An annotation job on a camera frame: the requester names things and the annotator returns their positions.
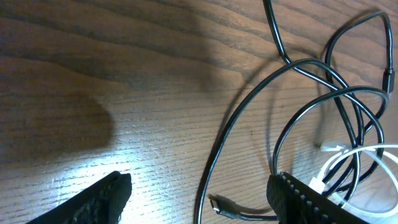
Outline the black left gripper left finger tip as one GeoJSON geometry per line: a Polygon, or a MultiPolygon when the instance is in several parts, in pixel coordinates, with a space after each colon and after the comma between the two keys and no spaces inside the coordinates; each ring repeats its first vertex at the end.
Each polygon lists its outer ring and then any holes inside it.
{"type": "Polygon", "coordinates": [[[131,192],[131,175],[114,171],[27,224],[118,223],[131,192]]]}

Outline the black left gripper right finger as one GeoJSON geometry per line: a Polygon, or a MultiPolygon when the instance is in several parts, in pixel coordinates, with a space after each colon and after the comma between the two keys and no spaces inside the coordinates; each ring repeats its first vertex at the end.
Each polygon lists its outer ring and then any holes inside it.
{"type": "Polygon", "coordinates": [[[292,175],[270,175],[267,201],[281,224],[367,224],[292,175]]]}

